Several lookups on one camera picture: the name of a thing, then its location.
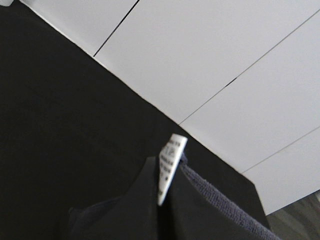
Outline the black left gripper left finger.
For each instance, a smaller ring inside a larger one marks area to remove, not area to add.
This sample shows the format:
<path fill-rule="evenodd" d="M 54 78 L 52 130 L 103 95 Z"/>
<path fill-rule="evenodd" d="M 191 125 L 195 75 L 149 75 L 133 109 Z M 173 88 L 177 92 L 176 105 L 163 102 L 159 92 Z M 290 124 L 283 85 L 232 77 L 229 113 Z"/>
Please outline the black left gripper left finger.
<path fill-rule="evenodd" d="M 127 192 L 72 211 L 74 240 L 158 240 L 158 162 L 149 157 Z"/>

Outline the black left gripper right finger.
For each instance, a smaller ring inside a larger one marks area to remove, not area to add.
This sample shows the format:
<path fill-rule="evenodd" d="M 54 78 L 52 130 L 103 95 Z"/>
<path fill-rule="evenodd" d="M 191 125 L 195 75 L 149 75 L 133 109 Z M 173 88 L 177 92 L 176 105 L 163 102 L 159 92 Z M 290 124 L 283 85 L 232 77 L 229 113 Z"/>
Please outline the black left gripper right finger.
<path fill-rule="evenodd" d="M 159 207 L 161 240 L 258 240 L 212 206 L 195 189 L 181 167 L 175 171 Z"/>

